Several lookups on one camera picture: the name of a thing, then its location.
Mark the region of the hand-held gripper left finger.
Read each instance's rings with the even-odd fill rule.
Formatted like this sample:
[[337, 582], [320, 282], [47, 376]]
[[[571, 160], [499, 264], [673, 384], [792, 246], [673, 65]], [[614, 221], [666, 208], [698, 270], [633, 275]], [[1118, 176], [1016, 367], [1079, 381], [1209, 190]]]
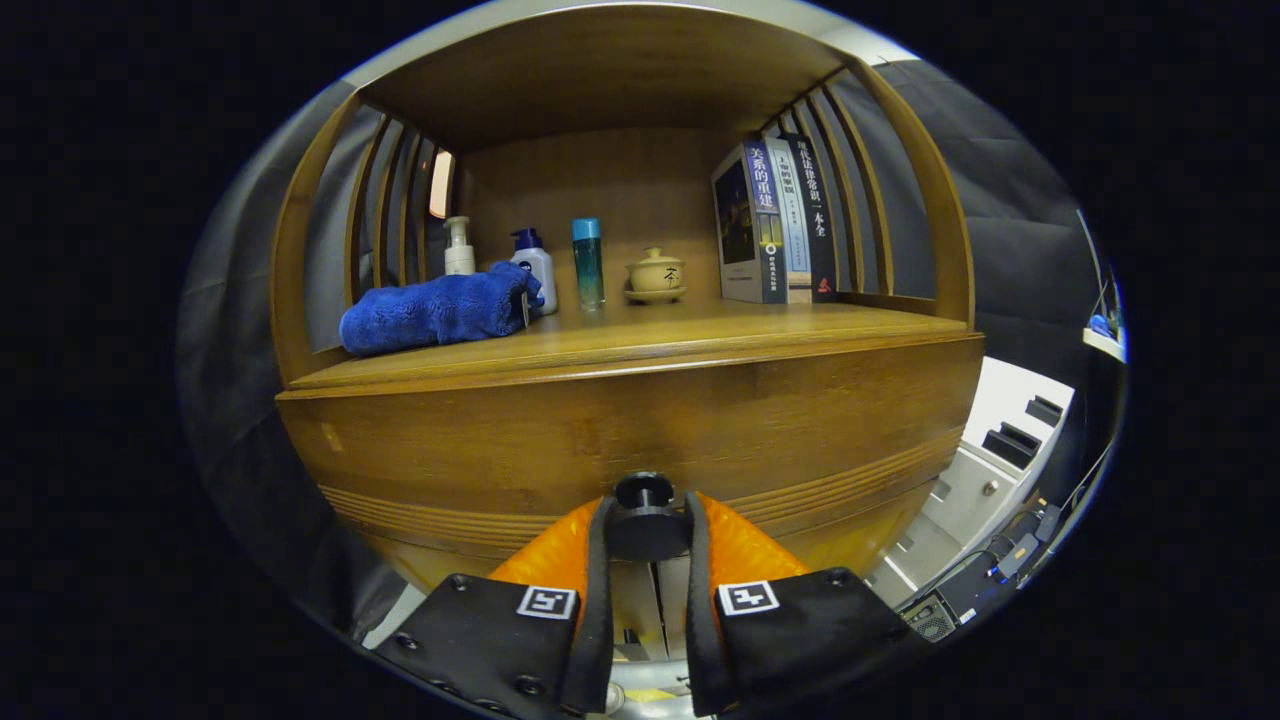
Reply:
[[488, 577], [442, 580], [378, 656], [475, 707], [516, 719], [603, 714], [614, 651], [605, 524], [593, 500]]

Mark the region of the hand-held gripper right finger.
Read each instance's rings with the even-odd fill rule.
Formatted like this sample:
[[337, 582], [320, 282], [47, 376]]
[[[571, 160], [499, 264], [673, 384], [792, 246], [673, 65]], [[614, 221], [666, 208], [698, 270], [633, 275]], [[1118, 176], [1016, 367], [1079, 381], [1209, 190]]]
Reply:
[[812, 570], [726, 503], [691, 491], [687, 687], [699, 717], [762, 719], [860, 691], [931, 652], [852, 570]]

